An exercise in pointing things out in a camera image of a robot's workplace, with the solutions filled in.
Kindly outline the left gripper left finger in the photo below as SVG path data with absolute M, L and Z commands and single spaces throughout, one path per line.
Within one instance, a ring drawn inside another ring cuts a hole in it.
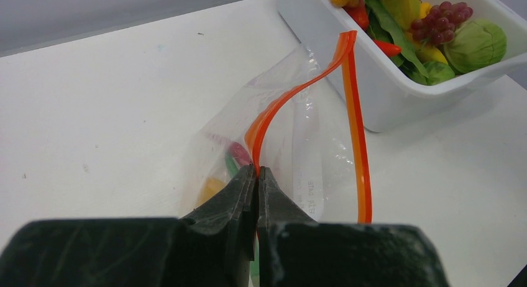
M 256 170 L 182 218 L 49 219 L 1 254 L 2 286 L 247 286 Z

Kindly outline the green toy chili pepper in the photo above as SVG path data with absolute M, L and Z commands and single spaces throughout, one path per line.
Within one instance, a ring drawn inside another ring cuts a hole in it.
M 225 161 L 227 172 L 229 173 L 230 178 L 235 177 L 239 171 L 239 168 L 237 166 L 235 159 L 232 157 L 232 155 L 229 152 L 225 154 L 224 161 Z

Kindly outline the red toy chili pepper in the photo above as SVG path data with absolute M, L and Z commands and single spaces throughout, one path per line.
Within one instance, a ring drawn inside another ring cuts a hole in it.
M 212 141 L 220 143 L 221 145 L 226 145 L 227 153 L 238 163 L 239 166 L 246 166 L 252 164 L 252 159 L 248 151 L 239 142 L 236 142 L 235 140 L 229 139 L 219 134 L 212 134 L 210 132 L 206 132 L 205 136 L 211 139 Z

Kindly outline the clear zip top bag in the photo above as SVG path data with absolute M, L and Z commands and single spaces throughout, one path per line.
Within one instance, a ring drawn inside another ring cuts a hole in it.
M 197 208 L 207 178 L 218 178 L 226 186 L 233 179 L 224 161 L 227 146 L 207 138 L 206 132 L 239 142 L 252 159 L 255 235 L 249 276 L 260 278 L 258 182 L 263 167 L 271 169 L 280 189 L 316 222 L 372 220 L 356 38 L 354 30 L 341 33 L 327 65 L 319 64 L 308 47 L 296 48 L 238 90 L 186 148 L 184 216 Z

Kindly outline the yellow toy lemon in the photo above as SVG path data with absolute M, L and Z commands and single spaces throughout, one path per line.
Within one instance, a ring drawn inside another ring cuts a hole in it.
M 218 194 L 218 192 L 220 192 L 225 186 L 225 182 L 218 178 L 207 178 L 198 196 L 196 206 L 199 207 L 200 205 L 210 200 L 213 196 Z

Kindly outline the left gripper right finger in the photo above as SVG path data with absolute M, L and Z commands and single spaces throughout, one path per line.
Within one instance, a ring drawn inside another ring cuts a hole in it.
M 259 174 L 261 286 L 447 286 L 441 259 L 413 225 L 316 222 Z

